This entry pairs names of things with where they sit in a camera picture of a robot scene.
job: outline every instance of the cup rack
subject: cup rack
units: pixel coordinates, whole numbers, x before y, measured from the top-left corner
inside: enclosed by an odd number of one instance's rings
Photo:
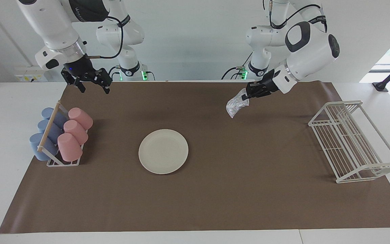
[[[382,162],[354,120],[352,113],[358,109],[390,150],[389,143],[362,108],[362,101],[328,102],[308,124],[335,173],[337,183],[369,181],[390,173],[390,162]]]
[[[56,156],[52,155],[45,147],[45,142],[46,142],[46,138],[48,137],[49,135],[49,131],[51,129],[51,124],[54,122],[55,120],[55,117],[57,116],[57,113],[61,113],[63,114],[63,116],[65,116],[67,119],[69,119],[68,117],[68,111],[63,107],[63,105],[61,105],[61,100],[59,100],[57,102],[57,104],[55,105],[55,108],[54,108],[54,111],[51,115],[51,117],[49,118],[49,123],[48,123],[48,126],[46,127],[45,129],[45,132],[43,133],[43,137],[42,137],[42,140],[40,141],[40,144],[38,145],[37,147],[37,151],[38,152],[43,152],[44,154],[46,154],[48,157],[50,157],[50,159],[48,160],[47,162],[47,166],[48,167],[70,167],[70,166],[78,166],[79,165],[79,162],[81,161],[81,158],[79,158],[78,160],[76,161],[73,161],[73,162],[66,162],[62,159],[58,159]]]

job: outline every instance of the table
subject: table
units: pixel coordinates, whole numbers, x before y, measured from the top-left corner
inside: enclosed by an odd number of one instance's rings
[[[0,162],[7,162],[11,159],[13,164],[0,164],[0,224],[4,215],[16,193],[17,187],[31,160],[31,151],[28,145],[28,137],[35,133],[35,126],[39,121],[40,111],[44,107],[52,106],[64,91],[65,83],[0,83]],[[388,93],[377,93],[370,84],[357,83],[337,83],[335,88],[343,100],[362,100],[364,108],[379,127],[382,134],[390,143],[390,117],[380,111],[390,111],[390,95]],[[7,133],[12,136],[4,138]],[[351,243],[368,242],[374,238],[375,241],[382,242],[381,237],[390,237],[389,229],[356,229],[356,230],[261,230],[261,231],[201,231],[201,232],[162,232],[162,233],[101,233],[97,238],[101,240],[138,240],[140,242],[150,242],[156,239],[168,240],[194,240],[203,242],[203,238],[213,238],[216,235],[218,242],[230,243],[232,240],[257,240],[262,243],[274,241],[275,243],[323,243],[326,239],[342,241],[344,236],[351,238]],[[94,238],[91,233],[48,233],[48,234],[26,234],[26,235],[0,235],[0,243],[11,240],[22,240],[23,243],[29,241],[48,240],[49,235],[53,235],[52,240],[76,239],[79,243],[92,243]],[[341,238],[330,238],[332,235],[339,235]]]

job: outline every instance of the brown paper sheet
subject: brown paper sheet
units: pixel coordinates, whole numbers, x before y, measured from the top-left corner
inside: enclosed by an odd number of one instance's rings
[[[33,159],[0,233],[390,227],[388,180],[336,184],[308,127],[340,100],[333,85],[299,83],[230,119],[226,102],[244,86],[114,83],[109,95],[67,87],[62,104],[94,119],[81,165]],[[186,137],[189,157],[159,176],[142,167],[138,148],[163,128]]]

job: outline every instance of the green indicator light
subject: green indicator light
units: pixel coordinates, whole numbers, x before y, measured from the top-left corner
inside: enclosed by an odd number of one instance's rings
[[[144,81],[148,80],[148,75],[144,71],[142,71],[142,78],[144,79]]]
[[[241,78],[242,78],[242,79],[246,79],[247,76],[248,76],[248,71],[243,70],[243,74],[242,74]]]

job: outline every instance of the white plate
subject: white plate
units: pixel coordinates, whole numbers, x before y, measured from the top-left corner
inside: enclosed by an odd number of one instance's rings
[[[189,146],[178,132],[168,129],[150,133],[139,146],[142,166],[152,173],[165,175],[178,170],[186,161]]]

